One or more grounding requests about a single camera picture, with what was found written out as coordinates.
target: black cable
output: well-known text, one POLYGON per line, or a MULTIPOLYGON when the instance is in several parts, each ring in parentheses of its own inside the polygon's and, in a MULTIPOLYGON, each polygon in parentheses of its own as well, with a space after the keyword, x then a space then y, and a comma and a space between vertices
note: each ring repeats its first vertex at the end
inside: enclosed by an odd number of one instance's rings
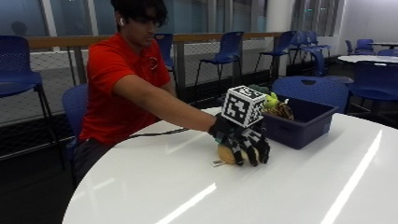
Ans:
POLYGON ((181 132, 185 132, 188 130, 189 129, 181 128, 181 129, 176 129, 173 131, 165 132, 165 133, 141 133, 141 134, 133 134, 133 135, 129 135, 129 137, 126 139, 136 138, 136 137, 150 137, 150 136, 158 136, 158 135, 164 135, 164 134, 181 133, 181 132))

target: dark hair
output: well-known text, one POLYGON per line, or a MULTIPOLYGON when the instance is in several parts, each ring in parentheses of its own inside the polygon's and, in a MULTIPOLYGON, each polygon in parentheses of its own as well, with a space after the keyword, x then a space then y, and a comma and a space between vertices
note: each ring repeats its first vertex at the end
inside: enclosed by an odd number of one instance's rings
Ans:
POLYGON ((133 20, 142 18, 154 21, 158 27, 166 24, 168 11, 162 0, 110 0, 110 4, 114 11, 122 15, 125 22, 128 22, 128 18, 133 20), (146 10, 150 7, 156 9, 156 18, 146 15, 146 10))

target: chair back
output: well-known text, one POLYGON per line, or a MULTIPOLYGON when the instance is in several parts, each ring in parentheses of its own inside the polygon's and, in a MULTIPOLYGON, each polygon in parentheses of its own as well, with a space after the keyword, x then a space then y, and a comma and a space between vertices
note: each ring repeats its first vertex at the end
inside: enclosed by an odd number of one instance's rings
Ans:
POLYGON ((282 52, 291 43, 295 31, 286 31, 282 33, 281 37, 278 38, 277 47, 274 48, 274 52, 282 52))
POLYGON ((275 95, 338 106, 338 113, 345 113, 349 100, 347 86, 323 77, 282 77, 274 81, 271 91, 275 95))
POLYGON ((297 31, 294 34, 294 37, 291 38, 290 44, 299 48, 302 45, 307 46, 309 45, 309 38, 307 34, 303 31, 297 31))
POLYGON ((28 41, 17 35, 0 35, 0 76, 3 72, 30 72, 28 41))
POLYGON ((310 44, 318 45, 318 36, 315 31, 309 31, 310 44))
POLYGON ((66 114, 66 120, 73 131, 74 139, 78 139, 78 135, 82 130, 86 102, 86 84, 72 87, 64 92, 62 106, 66 114))
POLYGON ((373 45, 370 45, 370 43, 373 43, 373 39, 358 39, 355 50, 365 49, 373 51, 373 45))
POLYGON ((353 53, 353 47, 351 47, 350 40, 346 40, 346 44, 347 44, 347 54, 351 55, 351 53, 353 53))
POLYGON ((311 50, 310 51, 311 56, 314 58, 314 75, 317 77, 323 77, 327 73, 326 67, 325 67, 325 57, 319 50, 311 50))
POLYGON ((398 99, 398 63, 357 62, 354 80, 349 85, 354 94, 369 94, 379 100, 398 99))
POLYGON ((382 49, 377 52, 378 56, 395 56, 398 57, 398 49, 382 49))
POLYGON ((161 48, 161 56, 164 59, 164 63, 168 67, 173 67, 173 59, 172 59, 172 46, 173 46, 173 34, 154 34, 154 39, 161 48))
POLYGON ((239 58, 239 43, 243 32, 225 33, 219 40, 219 51, 216 54, 216 60, 239 58))

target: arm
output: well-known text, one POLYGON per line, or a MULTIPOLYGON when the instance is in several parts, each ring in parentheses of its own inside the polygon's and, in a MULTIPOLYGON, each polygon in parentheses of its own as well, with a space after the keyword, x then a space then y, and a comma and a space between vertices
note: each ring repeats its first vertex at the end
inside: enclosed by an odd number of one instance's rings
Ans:
POLYGON ((169 92, 154 87, 137 76, 122 77, 113 86, 113 92, 160 119, 188 129, 208 132, 216 117, 178 100, 169 92))
POLYGON ((177 97, 176 90, 174 90, 174 87, 173 87, 173 85, 172 85, 172 81, 169 81, 164 86, 161 86, 161 88, 162 88, 165 91, 170 92, 170 94, 172 94, 174 97, 177 97))

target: white wall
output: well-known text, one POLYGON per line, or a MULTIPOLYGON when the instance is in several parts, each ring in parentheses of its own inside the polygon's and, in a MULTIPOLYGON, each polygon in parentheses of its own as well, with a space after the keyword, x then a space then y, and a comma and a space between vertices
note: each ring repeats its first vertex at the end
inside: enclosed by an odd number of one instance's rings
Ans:
POLYGON ((339 34, 339 54, 347 52, 346 39, 353 44, 359 38, 398 42, 398 1, 346 0, 339 34))

